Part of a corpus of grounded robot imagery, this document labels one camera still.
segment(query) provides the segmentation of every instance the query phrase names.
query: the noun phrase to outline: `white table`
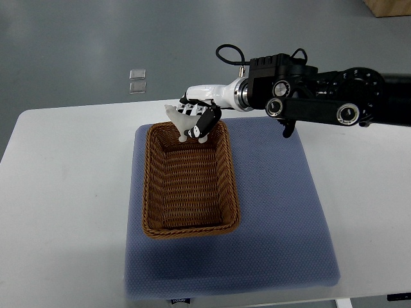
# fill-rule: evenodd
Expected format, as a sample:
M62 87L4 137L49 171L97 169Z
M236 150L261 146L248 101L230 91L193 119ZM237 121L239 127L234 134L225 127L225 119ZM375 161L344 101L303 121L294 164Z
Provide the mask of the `white table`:
M134 133L142 124L168 121L164 104L176 102L21 114L0 163L0 307L130 305L123 272ZM223 111L223 117L239 116L265 112ZM297 129L331 232L340 282L196 298L192 307L411 291L411 128L297 123Z

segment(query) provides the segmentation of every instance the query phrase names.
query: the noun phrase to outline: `circular joint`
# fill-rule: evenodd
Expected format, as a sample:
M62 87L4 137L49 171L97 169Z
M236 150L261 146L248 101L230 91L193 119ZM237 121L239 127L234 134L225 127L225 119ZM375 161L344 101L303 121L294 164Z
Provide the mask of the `circular joint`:
M278 98L272 98L265 105L265 112L270 117L277 117L283 111L283 102Z
M360 110L354 104L348 103L342 105L337 110L337 120L343 125L352 125L360 117Z
M288 96L290 84L285 80L278 81L272 88L272 94L277 97Z
M250 111L252 108L249 105L247 98L248 83L246 78L238 80L238 83L234 87L234 101L238 107L242 110Z

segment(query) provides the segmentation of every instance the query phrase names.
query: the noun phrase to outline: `small white object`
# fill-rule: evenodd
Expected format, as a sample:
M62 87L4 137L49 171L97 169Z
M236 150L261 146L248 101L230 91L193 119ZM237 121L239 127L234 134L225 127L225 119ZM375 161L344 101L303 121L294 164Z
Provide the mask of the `small white object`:
M351 304L351 300L349 298L341 298L339 300L335 300L337 304L337 308L353 308Z
M168 118L173 122L175 127L179 130L180 137L179 141L184 142L187 140L187 136L184 135L185 130L190 130L193 127L196 128L196 124L198 119L200 119L200 115L187 115L187 114L181 114L180 112L177 111L175 106L171 105L164 105L166 108L166 114ZM198 137L200 135L200 131L195 130L195 137ZM199 138L199 143L204 143L207 141L207 135L205 135L202 138Z

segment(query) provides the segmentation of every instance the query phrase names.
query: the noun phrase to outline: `white figurine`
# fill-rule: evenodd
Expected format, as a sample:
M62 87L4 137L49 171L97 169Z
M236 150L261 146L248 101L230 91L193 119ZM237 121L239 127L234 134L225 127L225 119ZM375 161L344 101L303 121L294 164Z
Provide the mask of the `white figurine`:
M197 121L198 119L200 119L200 115L190 116L187 114L182 114L177 111L175 106L171 106L171 105L165 105L164 107L166 108L167 116L169 117L171 122L173 122L175 127L179 130L179 133L180 133L179 141L180 142L186 141L187 136L184 135L184 131L190 130L193 127L196 127ZM205 141L207 141L207 135L205 135L202 138L199 138L198 141L199 143L204 143Z

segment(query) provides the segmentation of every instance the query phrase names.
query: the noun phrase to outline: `black cable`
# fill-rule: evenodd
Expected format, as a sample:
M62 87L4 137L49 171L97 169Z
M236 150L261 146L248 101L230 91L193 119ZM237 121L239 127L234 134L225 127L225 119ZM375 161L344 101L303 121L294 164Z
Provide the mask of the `black cable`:
M305 65L305 64L307 64L307 61L308 61L308 56L307 56L306 51L305 51L305 50L303 50L303 48L299 48L299 49L297 49L296 51L294 51L294 53L293 53L293 55L292 55L291 57L292 57L292 58L294 58L294 56L295 56L295 55L296 55L299 51L301 51L301 52L302 52L302 54L304 55L304 60L305 60L304 65Z
M232 48L232 49L237 50L237 52L238 52L238 53L240 54L240 56L241 56L241 61L230 61L230 60L227 60L226 58L224 58L222 55L220 55L220 50L223 49L223 48ZM245 57L244 57L244 54L243 54L243 52L241 51L241 49L238 48L238 47L235 46L235 45L223 44L223 45L221 45L221 46L218 46L217 49L216 49L216 56L217 56L217 58L219 58L222 62L227 63L227 64L239 65L239 66L250 65L250 62L249 62L249 61L248 61L248 62L245 61Z

